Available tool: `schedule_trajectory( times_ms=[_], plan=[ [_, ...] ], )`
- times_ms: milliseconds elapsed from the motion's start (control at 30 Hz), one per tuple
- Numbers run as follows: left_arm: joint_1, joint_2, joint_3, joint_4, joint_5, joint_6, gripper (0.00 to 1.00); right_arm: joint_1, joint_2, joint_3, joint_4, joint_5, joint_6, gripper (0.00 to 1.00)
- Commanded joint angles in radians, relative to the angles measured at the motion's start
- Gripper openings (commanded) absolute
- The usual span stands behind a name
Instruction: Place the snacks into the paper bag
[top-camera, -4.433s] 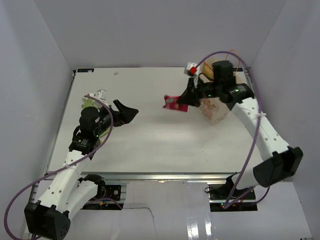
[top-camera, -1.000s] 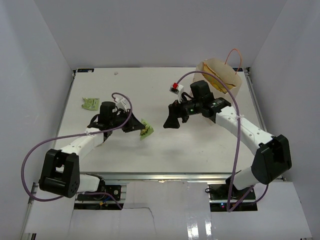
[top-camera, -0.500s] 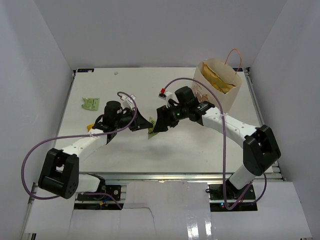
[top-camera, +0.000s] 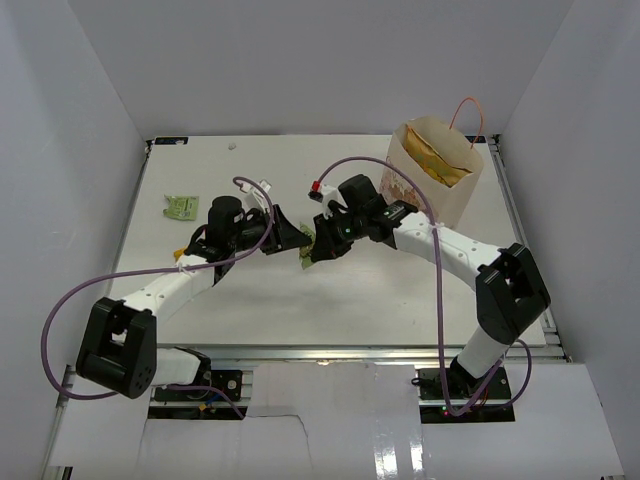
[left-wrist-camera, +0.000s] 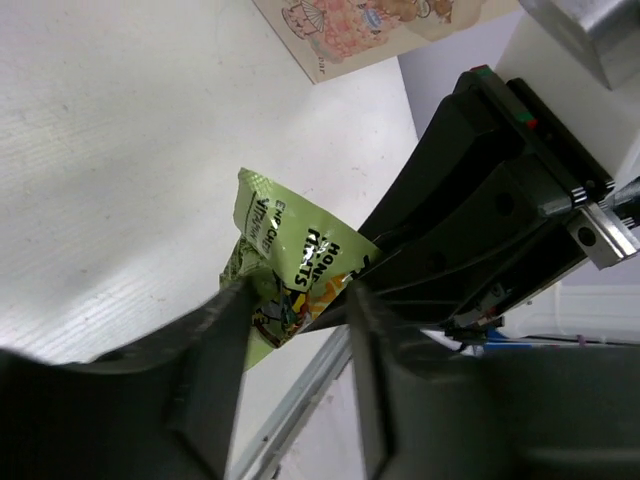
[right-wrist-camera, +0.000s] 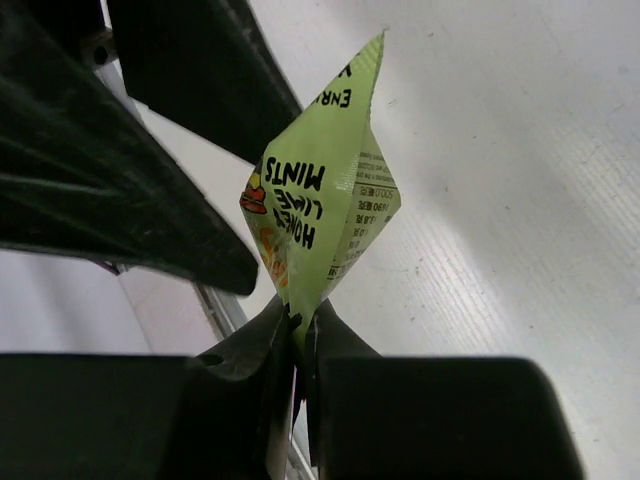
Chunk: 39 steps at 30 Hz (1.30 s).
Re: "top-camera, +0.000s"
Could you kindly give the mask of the green triangular snack packet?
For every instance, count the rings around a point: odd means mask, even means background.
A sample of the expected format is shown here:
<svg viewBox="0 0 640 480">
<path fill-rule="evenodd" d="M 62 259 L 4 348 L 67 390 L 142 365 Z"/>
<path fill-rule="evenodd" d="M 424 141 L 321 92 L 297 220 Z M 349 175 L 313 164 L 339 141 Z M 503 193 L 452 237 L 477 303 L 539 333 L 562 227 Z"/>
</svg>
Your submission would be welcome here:
<svg viewBox="0 0 640 480">
<path fill-rule="evenodd" d="M 305 245 L 299 249 L 300 265 L 303 270 L 306 270 L 313 265 L 313 261 L 311 259 L 311 252 L 315 244 L 316 235 L 313 229 L 304 223 L 300 223 L 299 227 L 300 227 L 300 231 L 304 235 L 306 235 L 310 240 L 310 243 L 308 245 Z"/>
</svg>

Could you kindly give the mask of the brown chips bag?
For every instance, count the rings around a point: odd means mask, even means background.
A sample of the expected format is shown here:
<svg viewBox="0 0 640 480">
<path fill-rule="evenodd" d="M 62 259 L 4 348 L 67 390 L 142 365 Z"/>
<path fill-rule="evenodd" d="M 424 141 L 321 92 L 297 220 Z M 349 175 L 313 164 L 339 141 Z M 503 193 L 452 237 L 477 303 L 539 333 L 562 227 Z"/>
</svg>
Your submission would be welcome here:
<svg viewBox="0 0 640 480">
<path fill-rule="evenodd" d="M 414 162 L 432 179 L 448 188 L 455 186 L 462 178 L 471 174 L 465 168 L 454 167 L 427 142 L 413 127 L 408 126 L 404 149 Z"/>
</svg>

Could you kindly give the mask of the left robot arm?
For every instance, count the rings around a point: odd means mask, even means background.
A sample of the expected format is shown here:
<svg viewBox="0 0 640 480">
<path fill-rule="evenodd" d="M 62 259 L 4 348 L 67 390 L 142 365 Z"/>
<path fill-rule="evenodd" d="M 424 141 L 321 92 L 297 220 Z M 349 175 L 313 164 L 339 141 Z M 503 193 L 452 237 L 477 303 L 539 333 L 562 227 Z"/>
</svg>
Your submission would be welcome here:
<svg viewBox="0 0 640 480">
<path fill-rule="evenodd" d="M 188 398 L 202 398 L 212 378 L 203 367 L 204 356 L 185 348 L 158 347 L 159 325 L 218 283 L 237 254 L 258 248 L 270 255 L 311 242 L 277 205 L 244 210 L 236 197 L 214 199 L 207 223 L 194 231 L 176 271 L 121 299 L 104 297 L 94 304 L 76 361 L 77 374 L 131 399 L 150 387 L 172 384 Z"/>
</svg>

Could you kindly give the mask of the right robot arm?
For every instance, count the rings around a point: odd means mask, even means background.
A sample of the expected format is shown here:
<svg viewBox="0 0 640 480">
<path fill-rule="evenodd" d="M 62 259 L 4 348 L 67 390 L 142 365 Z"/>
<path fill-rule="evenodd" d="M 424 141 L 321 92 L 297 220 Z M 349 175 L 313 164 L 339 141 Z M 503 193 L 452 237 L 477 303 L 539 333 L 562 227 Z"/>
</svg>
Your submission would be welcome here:
<svg viewBox="0 0 640 480">
<path fill-rule="evenodd" d="M 312 262 L 337 259 L 368 238 L 440 265 L 474 291 L 478 326 L 448 374 L 463 398 L 486 389 L 490 369 L 551 303 L 528 248 L 499 248 L 434 225 L 407 202 L 387 203 L 365 175 L 337 188 L 314 182 L 309 196 L 323 208 L 314 218 Z"/>
</svg>

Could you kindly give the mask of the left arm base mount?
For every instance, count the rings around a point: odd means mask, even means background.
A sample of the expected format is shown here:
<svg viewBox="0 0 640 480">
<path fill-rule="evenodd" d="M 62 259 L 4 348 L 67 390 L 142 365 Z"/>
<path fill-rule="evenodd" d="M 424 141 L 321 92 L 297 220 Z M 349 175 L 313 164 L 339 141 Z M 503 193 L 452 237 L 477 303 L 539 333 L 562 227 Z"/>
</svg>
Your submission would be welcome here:
<svg viewBox="0 0 640 480">
<path fill-rule="evenodd" d="M 241 370 L 216 369 L 203 353 L 188 348 L 160 349 L 151 399 L 161 407 L 196 407 L 198 414 L 214 414 L 216 404 L 221 403 L 234 414 L 219 391 L 237 404 L 242 383 Z"/>
</svg>

